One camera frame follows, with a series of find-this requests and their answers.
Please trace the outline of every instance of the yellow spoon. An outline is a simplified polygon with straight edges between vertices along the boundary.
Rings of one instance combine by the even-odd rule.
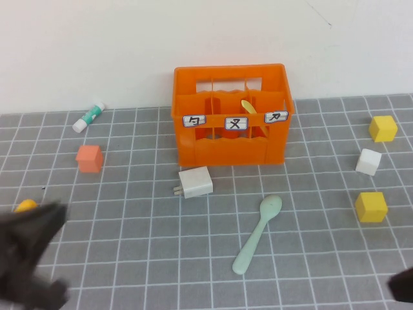
[[[251,105],[251,103],[249,103],[247,100],[241,100],[241,105],[243,106],[243,108],[244,108],[245,110],[247,110],[247,112],[248,112],[249,114],[257,114],[257,111],[254,109],[254,107]],[[265,128],[264,126],[261,126],[260,128],[261,128],[261,130],[263,131],[264,136],[265,136],[265,137],[268,137],[268,130],[267,130],[267,128]]]

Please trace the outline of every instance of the toy block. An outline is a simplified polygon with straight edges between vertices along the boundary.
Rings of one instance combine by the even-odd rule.
[[[397,131],[398,126],[391,115],[374,116],[368,128],[374,142],[393,141]]]
[[[99,145],[82,145],[77,152],[76,161],[81,172],[99,172],[103,155]]]
[[[379,167],[381,154],[369,149],[361,151],[359,160],[356,165],[356,171],[373,176]]]
[[[361,223],[380,223],[387,214],[382,192],[361,192],[356,200],[356,211]]]

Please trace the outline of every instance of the black object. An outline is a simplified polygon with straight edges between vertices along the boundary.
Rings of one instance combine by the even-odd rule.
[[[413,303],[413,268],[392,276],[388,287],[396,301]]]
[[[26,310],[58,310],[67,301],[63,281],[34,276],[36,265],[66,222],[67,206],[57,203],[0,216],[0,299]]]

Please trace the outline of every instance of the glue stick cap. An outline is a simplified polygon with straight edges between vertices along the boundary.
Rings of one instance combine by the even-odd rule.
[[[103,111],[105,109],[105,105],[103,104],[103,102],[96,102],[95,105],[97,105],[99,107],[99,109],[101,109],[101,111]]]
[[[86,122],[83,119],[78,119],[76,123],[73,124],[72,128],[74,131],[76,131],[78,134],[80,134],[83,129],[85,129],[88,126]]]

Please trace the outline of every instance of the white wall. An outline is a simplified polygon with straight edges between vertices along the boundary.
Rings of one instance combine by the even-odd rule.
[[[0,0],[0,112],[167,106],[175,67],[284,63],[294,98],[413,91],[412,0]]]

